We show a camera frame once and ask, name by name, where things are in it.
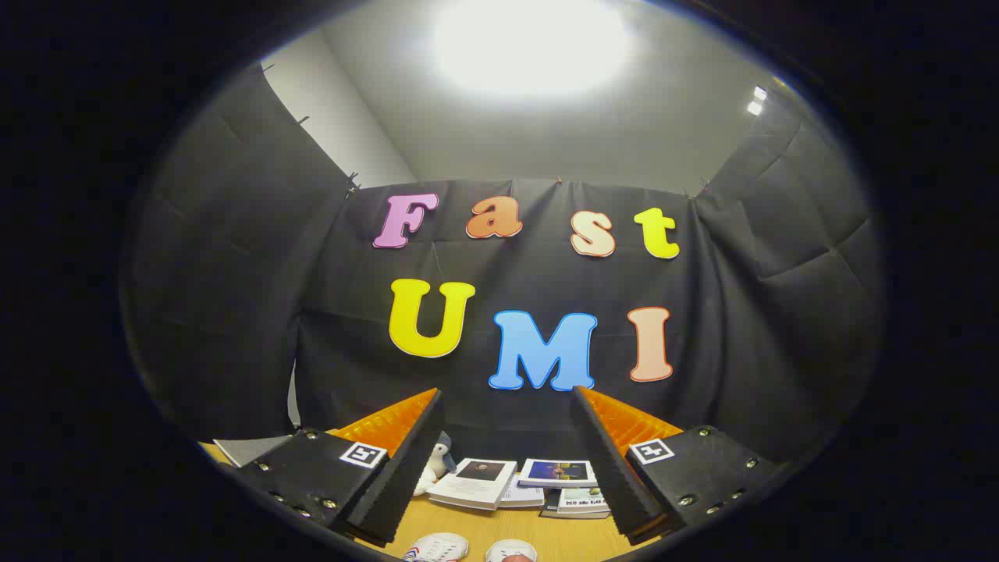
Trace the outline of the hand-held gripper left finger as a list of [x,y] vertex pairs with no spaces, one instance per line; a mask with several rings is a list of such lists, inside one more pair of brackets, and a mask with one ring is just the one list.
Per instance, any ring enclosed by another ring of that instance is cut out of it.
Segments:
[[290,518],[377,546],[393,542],[440,431],[432,388],[332,432],[302,427],[236,480]]

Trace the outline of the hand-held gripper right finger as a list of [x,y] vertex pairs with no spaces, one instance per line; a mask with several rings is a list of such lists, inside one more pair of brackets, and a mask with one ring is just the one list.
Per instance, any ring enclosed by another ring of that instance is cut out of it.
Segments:
[[618,532],[638,546],[710,525],[760,498],[781,466],[721,429],[681,429],[595,390],[571,416]]

